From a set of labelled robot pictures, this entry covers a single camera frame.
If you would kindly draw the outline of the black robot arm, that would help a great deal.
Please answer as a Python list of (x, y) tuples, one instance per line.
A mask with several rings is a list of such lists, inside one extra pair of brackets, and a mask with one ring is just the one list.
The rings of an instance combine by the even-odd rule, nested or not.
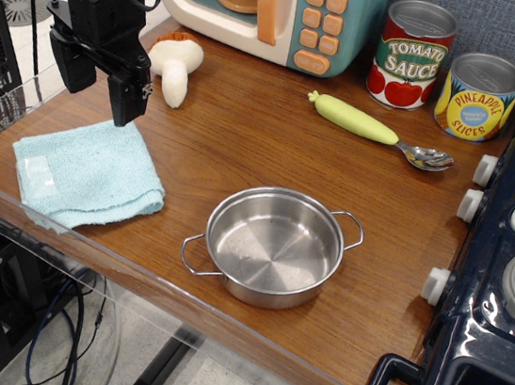
[(145, 0), (52, 0), (51, 46), (66, 89), (77, 93), (107, 75), (112, 119), (122, 127), (145, 113), (153, 91), (151, 60), (139, 34)]

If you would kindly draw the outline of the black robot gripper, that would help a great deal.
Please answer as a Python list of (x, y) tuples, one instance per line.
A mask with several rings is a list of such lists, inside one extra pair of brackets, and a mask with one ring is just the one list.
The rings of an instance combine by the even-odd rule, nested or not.
[(70, 93), (93, 85), (96, 71), (107, 84), (115, 126), (146, 113), (152, 92), (150, 59), (139, 42), (145, 0), (52, 0), (51, 46), (61, 79)]

